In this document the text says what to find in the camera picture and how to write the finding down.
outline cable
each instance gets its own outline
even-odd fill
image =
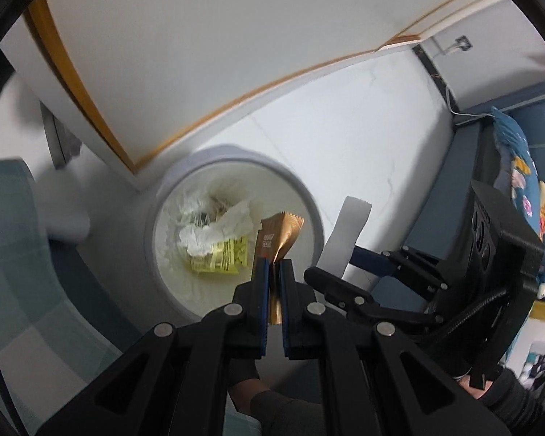
[[[479,113],[479,114],[471,114],[471,113],[457,113],[452,109],[451,105],[451,91],[448,88],[448,85],[446,85],[446,104],[448,105],[448,109],[451,111],[452,114],[457,114],[460,116],[472,116],[473,118],[484,118],[485,116],[492,116],[491,113]]]
[[[446,323],[445,326],[430,334],[426,334],[426,336],[422,336],[422,338],[419,339],[418,344],[421,347],[428,347],[433,344],[439,343],[441,340],[447,338],[450,334],[455,332],[464,323],[466,323],[469,319],[474,317],[477,313],[486,308],[492,302],[497,301],[499,298],[503,298],[504,296],[508,295],[509,291],[510,289],[508,287],[503,287],[486,295],[483,295],[477,302],[473,303],[462,313],[458,314],[448,323]]]

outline metal rivet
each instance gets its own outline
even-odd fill
[[[307,311],[311,314],[323,314],[325,313],[325,305],[319,302],[311,302],[307,305]]]
[[[396,332],[396,327],[392,323],[381,322],[376,328],[382,336],[391,336]]]
[[[165,338],[172,334],[172,331],[174,330],[174,327],[170,325],[170,323],[160,323],[157,324],[156,327],[153,329],[153,333],[158,338]]]
[[[238,314],[242,313],[242,305],[238,303],[228,303],[224,307],[224,313],[226,313],[228,316],[236,316]]]

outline orange snack packet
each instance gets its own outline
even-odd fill
[[[295,243],[304,224],[304,218],[283,211],[270,218],[263,219],[256,237],[254,257],[268,259],[271,268],[269,276],[269,323],[282,323],[282,308],[280,307],[280,278],[275,263],[284,259],[286,253]]]

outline white wall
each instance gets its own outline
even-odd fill
[[[439,46],[446,49],[463,35],[472,43],[470,51],[440,55]],[[545,42],[510,0],[459,21],[422,45],[461,109],[545,80]]]
[[[444,1],[48,0],[87,91],[135,163],[260,86],[379,48]]]

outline white cable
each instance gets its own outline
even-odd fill
[[[449,48],[446,48],[443,52],[443,56],[447,56],[448,54],[454,54],[455,52],[462,51],[462,48],[458,44],[452,44]]]
[[[479,114],[471,114],[471,113],[457,113],[452,109],[451,105],[451,91],[448,88],[448,85],[446,85],[446,104],[448,105],[448,109],[451,111],[452,114],[457,114],[460,116],[472,116],[473,118],[484,118],[485,116],[492,116],[491,113],[479,113]]]

